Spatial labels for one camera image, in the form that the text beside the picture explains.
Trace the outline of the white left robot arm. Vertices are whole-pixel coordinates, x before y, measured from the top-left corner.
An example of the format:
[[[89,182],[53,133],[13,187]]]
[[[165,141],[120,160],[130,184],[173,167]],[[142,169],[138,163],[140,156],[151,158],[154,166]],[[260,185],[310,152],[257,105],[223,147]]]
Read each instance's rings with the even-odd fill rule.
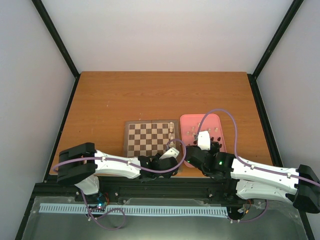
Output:
[[[87,142],[61,151],[59,162],[52,170],[57,173],[58,184],[74,185],[96,202],[104,195],[98,175],[139,179],[142,182],[159,177],[170,178],[178,173],[179,154],[179,150],[170,147],[163,154],[121,157],[96,150],[94,143]]]

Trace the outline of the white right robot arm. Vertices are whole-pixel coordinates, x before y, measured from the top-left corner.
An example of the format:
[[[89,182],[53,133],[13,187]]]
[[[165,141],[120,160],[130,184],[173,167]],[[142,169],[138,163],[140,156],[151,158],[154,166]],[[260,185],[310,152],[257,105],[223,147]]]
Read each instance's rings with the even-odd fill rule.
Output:
[[[208,149],[187,146],[185,160],[206,177],[228,180],[240,199],[280,201],[306,213],[320,212],[320,179],[308,165],[284,168],[253,162],[221,152],[217,142]]]

